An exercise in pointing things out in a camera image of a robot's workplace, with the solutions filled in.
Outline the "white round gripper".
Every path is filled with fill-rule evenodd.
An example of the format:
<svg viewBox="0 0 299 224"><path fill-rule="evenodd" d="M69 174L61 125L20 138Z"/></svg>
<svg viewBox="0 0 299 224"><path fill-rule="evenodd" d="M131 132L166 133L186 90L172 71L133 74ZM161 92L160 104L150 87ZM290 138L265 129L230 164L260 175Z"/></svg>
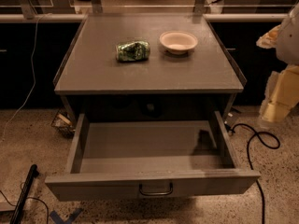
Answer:
<svg viewBox="0 0 299 224"><path fill-rule="evenodd" d="M288 64L286 69L273 72L268 78L265 99L260 108L263 122L279 123L299 103L299 4L281 23L260 36L256 45L263 49L276 47L277 57Z"/></svg>

